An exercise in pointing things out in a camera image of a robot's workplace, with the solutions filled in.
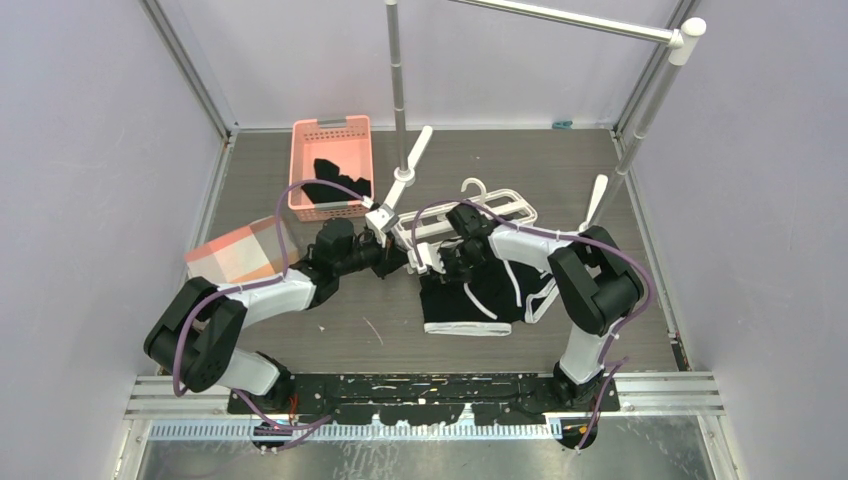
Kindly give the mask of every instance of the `red wire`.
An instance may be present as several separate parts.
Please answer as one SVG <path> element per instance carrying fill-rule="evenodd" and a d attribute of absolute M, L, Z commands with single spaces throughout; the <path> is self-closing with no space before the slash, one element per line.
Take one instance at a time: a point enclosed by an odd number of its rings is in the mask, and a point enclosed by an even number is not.
<path fill-rule="evenodd" d="M 297 394 L 294 394 L 294 397 L 289 397 L 289 402 L 292 404 L 292 408 L 289 411 L 289 425 L 294 425 L 294 414 L 297 412 Z"/>

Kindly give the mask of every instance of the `horizontal metal bar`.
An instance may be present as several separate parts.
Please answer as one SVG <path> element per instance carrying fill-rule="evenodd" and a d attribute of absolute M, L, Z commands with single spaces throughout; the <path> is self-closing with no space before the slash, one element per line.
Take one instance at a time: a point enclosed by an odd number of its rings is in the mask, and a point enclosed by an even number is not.
<path fill-rule="evenodd" d="M 213 385 L 209 387 L 208 390 L 205 390 L 200 393 L 195 393 L 192 391 L 186 392 L 185 396 L 187 398 L 192 397 L 208 397 L 208 396 L 227 396 L 230 394 L 230 389 L 226 387 L 221 387 L 219 385 Z M 168 397 L 174 398 L 174 389 L 171 386 L 171 382 L 167 383 L 141 383 L 136 384 L 132 391 L 133 397 Z"/>
<path fill-rule="evenodd" d="M 408 131 L 410 132 L 418 132 L 423 127 L 427 126 L 423 123 L 420 124 L 409 124 Z M 520 123 L 520 124 L 509 124 L 509 123 L 469 123 L 469 124 L 451 124 L 451 123 L 443 123 L 438 125 L 430 125 L 433 128 L 443 131 L 443 130 L 458 130 L 458 131 L 468 131 L 468 130 L 550 130 L 551 124 L 550 122 L 545 123 Z M 571 125 L 571 130 L 610 130 L 613 127 L 612 123 L 609 122 L 589 122 L 582 120 L 575 120 Z M 395 125 L 394 122 L 390 124 L 371 124 L 372 132 L 394 132 Z M 291 133 L 291 127 L 268 127 L 268 128 L 240 128 L 239 134 L 242 133 Z"/>
<path fill-rule="evenodd" d="M 601 32 L 614 33 L 630 38 L 649 40 L 665 45 L 670 45 L 675 39 L 674 30 L 665 28 L 647 27 L 633 23 L 619 22 L 606 18 L 592 17 L 579 13 L 563 12 L 553 8 L 528 5 L 526 3 L 511 2 L 508 0 L 451 0 L 457 3 L 475 5 L 501 12 L 515 13 L 525 17 L 539 18 L 557 23 L 565 23 L 577 27 L 598 30 Z"/>
<path fill-rule="evenodd" d="M 718 387 L 710 372 L 647 372 L 616 375 L 622 409 L 604 416 L 724 415 Z M 172 395 L 171 377 L 139 377 L 127 405 L 125 419 L 239 420 L 251 415 L 226 413 L 229 391 L 214 386 L 183 398 Z M 471 421 L 470 409 L 460 421 Z M 585 418 L 586 412 L 552 413 L 550 418 Z M 287 415 L 270 415 L 286 419 Z"/>
<path fill-rule="evenodd" d="M 718 395 L 645 395 L 645 394 L 622 394 L 618 396 L 621 408 L 627 410 L 628 406 L 636 408 L 662 407 L 670 410 L 689 407 L 722 407 L 721 397 Z"/>
<path fill-rule="evenodd" d="M 712 372 L 633 372 L 633 373 L 616 373 L 615 379 L 616 381 L 621 380 L 633 380 L 639 378 L 669 378 L 669 379 L 681 379 L 681 378 L 699 378 L 699 379 L 712 379 Z"/>
<path fill-rule="evenodd" d="M 714 380 L 616 382 L 619 394 L 654 392 L 717 392 Z"/>
<path fill-rule="evenodd" d="M 698 7 L 700 1 L 701 0 L 678 0 L 677 6 L 674 8 L 669 21 L 666 23 L 666 28 L 677 28 L 681 25 L 685 19 L 692 16 L 692 12 L 694 12 Z M 621 117 L 619 117 L 618 122 L 615 124 L 615 128 L 613 129 L 615 136 L 622 139 L 624 138 L 625 132 L 628 130 L 628 124 L 633 118 L 633 114 L 635 114 L 641 106 L 645 93 L 650 90 L 651 85 L 653 85 L 654 77 L 660 68 L 662 68 L 662 62 L 666 53 L 667 52 L 662 47 L 654 48 L 651 58 L 645 64 L 645 68 L 642 70 L 639 80 L 636 82 L 636 87 L 633 89 L 633 92 L 631 92 L 630 98 L 627 99 L 627 103 L 624 104 L 625 106 L 621 113 Z"/>
<path fill-rule="evenodd" d="M 183 46 L 183 43 L 180 41 L 180 38 L 177 36 L 168 16 L 165 15 L 165 11 L 162 9 L 159 0 L 142 0 L 141 3 L 145 10 L 147 10 L 147 14 L 153 23 L 153 26 L 162 36 L 162 41 L 165 44 L 165 47 L 173 55 L 174 61 L 182 72 L 183 77 L 185 77 L 186 82 L 188 82 L 189 88 L 192 92 L 194 92 L 198 101 L 200 101 L 203 110 L 209 117 L 209 121 L 212 122 L 212 125 L 215 127 L 215 130 L 218 131 L 218 134 L 221 135 L 222 138 L 226 139 L 229 135 L 229 129 L 221 115 L 221 111 L 215 105 L 215 101 L 212 100 L 212 96 L 203 84 L 200 74 L 191 62 L 188 52 Z"/>
<path fill-rule="evenodd" d="M 227 396 L 205 396 L 187 398 L 131 398 L 127 411 L 144 410 L 215 410 L 227 408 Z"/>

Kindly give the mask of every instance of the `pink plastic basket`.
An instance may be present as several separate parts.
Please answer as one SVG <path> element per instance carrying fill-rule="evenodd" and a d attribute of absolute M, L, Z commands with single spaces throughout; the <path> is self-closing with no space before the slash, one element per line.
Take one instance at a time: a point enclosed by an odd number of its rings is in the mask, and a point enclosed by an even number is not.
<path fill-rule="evenodd" d="M 374 198 L 374 161 L 371 158 L 371 120 L 355 115 L 345 120 L 300 120 L 292 129 L 292 157 L 289 183 L 315 178 L 316 158 L 326 158 L 354 180 L 371 181 Z M 359 200 L 314 204 L 300 188 L 289 193 L 289 208 L 301 222 L 332 217 L 363 217 L 368 209 Z"/>

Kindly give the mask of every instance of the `lavender wall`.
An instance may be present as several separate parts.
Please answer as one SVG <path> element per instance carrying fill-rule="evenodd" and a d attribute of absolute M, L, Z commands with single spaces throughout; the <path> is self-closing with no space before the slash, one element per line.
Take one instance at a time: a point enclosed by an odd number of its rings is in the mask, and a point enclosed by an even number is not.
<path fill-rule="evenodd" d="M 843 478 L 848 4 L 710 1 L 635 171 L 750 478 Z"/>
<path fill-rule="evenodd" d="M 221 147 L 137 1 L 0 15 L 0 478 L 111 478 Z"/>
<path fill-rule="evenodd" d="M 677 0 L 525 3 L 664 26 Z M 243 128 L 350 114 L 394 125 L 383 0 L 163 5 Z M 410 125 L 612 125 L 654 48 L 447 0 L 401 0 L 398 12 Z"/>

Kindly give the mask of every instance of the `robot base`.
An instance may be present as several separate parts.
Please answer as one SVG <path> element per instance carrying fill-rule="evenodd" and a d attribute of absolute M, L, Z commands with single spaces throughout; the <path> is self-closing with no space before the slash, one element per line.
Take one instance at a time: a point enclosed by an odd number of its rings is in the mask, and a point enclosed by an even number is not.
<path fill-rule="evenodd" d="M 271 389 L 268 390 L 268 393 L 265 395 L 253 395 L 252 393 L 244 392 L 247 397 L 253 402 L 261 412 L 263 413 L 271 413 L 271 412 L 288 412 L 291 410 L 292 399 L 295 394 L 295 382 L 294 376 L 289 372 L 289 369 L 283 366 L 280 362 L 274 360 L 273 358 L 265 355 L 262 352 L 256 352 L 259 355 L 263 356 L 266 360 L 273 363 L 277 366 L 277 369 L 280 370 L 280 376 L 277 378 L 277 381 L 274 382 L 274 385 L 271 386 Z M 242 409 L 245 410 L 245 413 L 250 412 L 249 407 L 244 401 L 236 396 L 230 396 L 230 404 L 228 410 L 231 410 L 233 407 L 233 403 L 238 403 L 242 406 Z"/>
<path fill-rule="evenodd" d="M 557 394 L 560 380 L 549 374 L 301 374 L 294 376 L 295 413 L 300 423 L 332 415 L 341 425 L 370 425 L 375 416 L 384 425 L 401 421 L 411 426 L 450 425 L 469 415 L 478 426 L 544 425 L 545 413 L 590 412 L 600 386 L 595 384 L 584 396 L 563 401 Z M 619 410 L 614 381 L 608 391 L 613 395 L 604 396 L 601 411 Z M 288 414 L 290 410 L 285 404 L 265 413 Z M 250 413 L 244 402 L 234 398 L 227 411 Z M 566 435 L 560 441 L 565 446 L 571 443 L 571 430 L 579 430 L 586 420 L 568 422 L 563 424 Z"/>

